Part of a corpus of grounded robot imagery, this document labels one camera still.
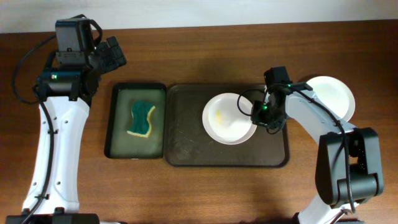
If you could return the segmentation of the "cream white plate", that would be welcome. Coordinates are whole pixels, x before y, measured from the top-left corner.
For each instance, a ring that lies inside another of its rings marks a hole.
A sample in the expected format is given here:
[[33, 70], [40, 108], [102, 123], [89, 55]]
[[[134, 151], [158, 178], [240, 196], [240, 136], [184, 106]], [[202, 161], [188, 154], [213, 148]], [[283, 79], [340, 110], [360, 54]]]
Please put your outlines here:
[[247, 141], [256, 131], [247, 116], [252, 103], [237, 93], [222, 93], [207, 102], [202, 112], [202, 123], [206, 133], [215, 141], [236, 145]]

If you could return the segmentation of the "white plate with yellow stain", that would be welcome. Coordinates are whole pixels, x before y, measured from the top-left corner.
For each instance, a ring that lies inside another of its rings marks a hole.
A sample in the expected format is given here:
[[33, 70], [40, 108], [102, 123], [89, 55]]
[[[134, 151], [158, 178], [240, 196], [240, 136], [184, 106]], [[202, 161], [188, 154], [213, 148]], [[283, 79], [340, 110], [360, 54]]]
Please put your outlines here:
[[337, 116], [349, 121], [355, 111], [356, 103], [351, 90], [342, 81], [328, 76], [319, 76], [307, 81], [319, 100]]

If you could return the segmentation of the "green and yellow sponge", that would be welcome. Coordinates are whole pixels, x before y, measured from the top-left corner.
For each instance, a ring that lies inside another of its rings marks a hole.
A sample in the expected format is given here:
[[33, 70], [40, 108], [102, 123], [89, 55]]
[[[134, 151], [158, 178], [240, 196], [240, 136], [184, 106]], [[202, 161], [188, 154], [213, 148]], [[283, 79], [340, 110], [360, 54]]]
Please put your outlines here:
[[152, 132], [151, 115], [155, 106], [146, 101], [136, 101], [131, 107], [132, 125], [127, 133], [140, 138], [148, 138]]

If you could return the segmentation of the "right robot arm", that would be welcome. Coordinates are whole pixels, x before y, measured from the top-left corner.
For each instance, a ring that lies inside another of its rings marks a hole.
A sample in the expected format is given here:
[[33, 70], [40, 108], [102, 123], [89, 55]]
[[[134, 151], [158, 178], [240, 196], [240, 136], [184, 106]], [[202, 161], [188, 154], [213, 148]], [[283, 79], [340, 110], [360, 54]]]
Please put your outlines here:
[[274, 83], [256, 100], [251, 121], [269, 134], [296, 120], [318, 145], [317, 194], [293, 217], [294, 223], [337, 223], [356, 207], [383, 193], [379, 137], [372, 128], [357, 128], [324, 105], [306, 83]]

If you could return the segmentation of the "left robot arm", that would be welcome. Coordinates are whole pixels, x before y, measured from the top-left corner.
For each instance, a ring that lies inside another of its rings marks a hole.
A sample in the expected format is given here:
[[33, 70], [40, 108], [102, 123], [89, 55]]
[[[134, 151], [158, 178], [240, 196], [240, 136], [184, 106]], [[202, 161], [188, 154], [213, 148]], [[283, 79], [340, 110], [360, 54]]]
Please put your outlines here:
[[20, 215], [6, 223], [100, 223], [80, 213], [77, 175], [81, 138], [100, 77], [126, 64], [115, 37], [60, 41], [33, 86], [40, 110], [34, 174]]

